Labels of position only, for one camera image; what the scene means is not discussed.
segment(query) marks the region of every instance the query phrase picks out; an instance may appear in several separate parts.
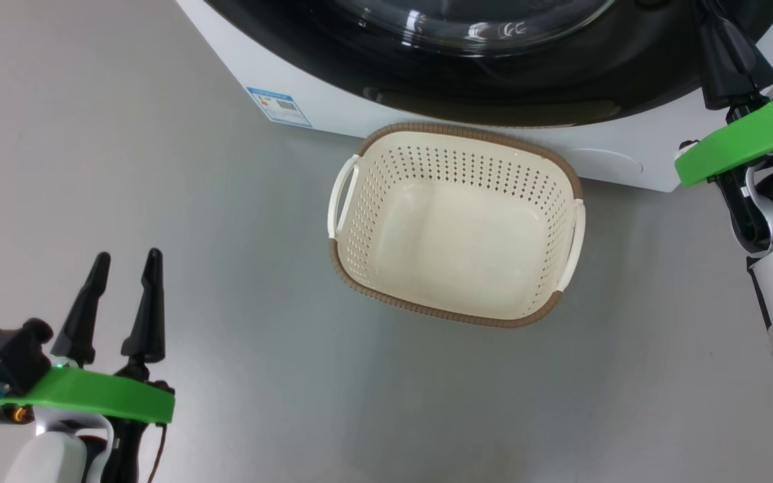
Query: qr code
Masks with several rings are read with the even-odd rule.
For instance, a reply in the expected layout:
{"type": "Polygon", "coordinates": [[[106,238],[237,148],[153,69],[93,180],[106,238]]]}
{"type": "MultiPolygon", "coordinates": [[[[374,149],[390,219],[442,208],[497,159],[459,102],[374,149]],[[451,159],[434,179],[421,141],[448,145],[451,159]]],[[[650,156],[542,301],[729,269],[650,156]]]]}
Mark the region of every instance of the qr code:
{"type": "Polygon", "coordinates": [[[289,111],[296,111],[297,107],[295,107],[294,102],[286,102],[286,101],[279,101],[278,99],[276,102],[279,103],[279,107],[282,107],[282,109],[288,109],[289,111]]]}

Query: basket bottom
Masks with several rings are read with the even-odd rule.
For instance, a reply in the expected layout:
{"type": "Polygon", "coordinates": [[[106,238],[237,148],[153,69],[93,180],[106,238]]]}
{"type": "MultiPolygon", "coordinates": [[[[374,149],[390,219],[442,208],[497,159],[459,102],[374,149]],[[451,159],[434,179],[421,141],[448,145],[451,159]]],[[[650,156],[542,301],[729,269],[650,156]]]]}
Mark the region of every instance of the basket bottom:
{"type": "Polygon", "coordinates": [[[540,278],[548,227],[534,206],[473,186],[403,186],[383,207],[378,289],[408,302],[495,319],[550,297],[540,278]]]}

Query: floor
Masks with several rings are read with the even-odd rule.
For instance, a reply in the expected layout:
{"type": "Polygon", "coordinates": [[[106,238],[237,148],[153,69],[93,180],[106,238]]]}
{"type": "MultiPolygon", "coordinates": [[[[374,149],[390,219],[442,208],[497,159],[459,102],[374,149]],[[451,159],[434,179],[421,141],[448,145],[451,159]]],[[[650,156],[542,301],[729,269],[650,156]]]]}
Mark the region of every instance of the floor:
{"type": "MultiPolygon", "coordinates": [[[[338,279],[325,208],[358,143],[267,122],[174,0],[0,0],[0,327],[58,328],[110,251],[91,369],[117,370],[163,250],[160,482],[773,480],[768,339],[711,186],[586,182],[570,290],[499,331],[338,279]]],[[[0,481],[30,437],[0,426],[0,481]]]]}

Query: black cable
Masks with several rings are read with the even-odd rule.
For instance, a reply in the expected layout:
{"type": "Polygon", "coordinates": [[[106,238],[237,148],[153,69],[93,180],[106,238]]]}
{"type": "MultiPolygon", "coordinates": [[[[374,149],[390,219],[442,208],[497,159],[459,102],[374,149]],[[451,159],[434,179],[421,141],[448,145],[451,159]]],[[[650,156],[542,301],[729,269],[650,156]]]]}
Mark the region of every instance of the black cable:
{"type": "Polygon", "coordinates": [[[154,481],[154,475],[157,474],[157,468],[160,467],[160,458],[163,456],[163,447],[166,446],[166,428],[168,426],[162,425],[163,434],[160,436],[160,447],[157,447],[157,458],[154,460],[154,467],[151,470],[151,475],[148,476],[148,483],[154,481]]]}

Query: woven brown trim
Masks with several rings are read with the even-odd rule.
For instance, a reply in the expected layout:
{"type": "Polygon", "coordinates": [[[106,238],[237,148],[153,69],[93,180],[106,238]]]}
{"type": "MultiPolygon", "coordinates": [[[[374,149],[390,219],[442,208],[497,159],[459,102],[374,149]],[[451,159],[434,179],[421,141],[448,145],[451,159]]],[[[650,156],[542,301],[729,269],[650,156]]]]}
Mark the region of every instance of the woven brown trim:
{"type": "Polygon", "coordinates": [[[448,312],[447,310],[426,307],[425,305],[418,305],[418,303],[396,299],[396,297],[389,296],[389,294],[378,292],[377,290],[372,290],[371,288],[365,287],[365,285],[360,284],[355,279],[350,277],[346,270],[344,270],[340,255],[338,254],[338,241],[332,238],[330,239],[330,260],[332,261],[333,268],[336,269],[338,276],[340,276],[340,278],[347,285],[349,285],[350,288],[353,288],[359,293],[367,294],[367,296],[372,297],[372,299],[379,300],[384,303],[389,303],[389,305],[395,305],[396,307],[400,307],[405,310],[411,310],[411,312],[420,312],[420,314],[433,315],[442,319],[466,322],[468,324],[476,324],[478,326],[499,328],[518,328],[528,326],[533,322],[540,321],[543,317],[550,314],[550,311],[553,310],[554,306],[556,306],[556,303],[558,303],[559,299],[562,298],[562,292],[555,291],[550,295],[550,299],[548,299],[545,305],[543,305],[539,310],[536,310],[533,312],[533,314],[525,316],[524,318],[515,319],[512,321],[506,321],[503,319],[490,319],[487,317],[476,317],[474,315],[458,314],[455,312],[448,312]]]}
{"type": "Polygon", "coordinates": [[[427,132],[430,134],[444,134],[446,136],[457,136],[459,138],[468,138],[469,140],[486,141],[487,143],[502,144],[503,146],[509,146],[516,150],[527,151],[555,162],[556,166],[562,169],[562,172],[568,177],[568,182],[571,183],[571,191],[574,193],[575,199],[583,199],[583,186],[580,185],[580,178],[577,177],[577,173],[574,168],[568,164],[568,161],[564,157],[559,156],[557,153],[530,143],[529,141],[518,140],[506,136],[505,134],[499,134],[496,132],[481,131],[481,129],[472,129],[469,127],[462,127],[459,125],[445,125],[444,123],[424,123],[424,122],[404,122],[393,123],[386,127],[382,127],[373,132],[371,136],[362,141],[362,145],[359,150],[356,150],[357,155],[365,156],[366,151],[375,141],[383,138],[387,134],[393,134],[393,132],[410,131],[410,132],[427,132]]]}

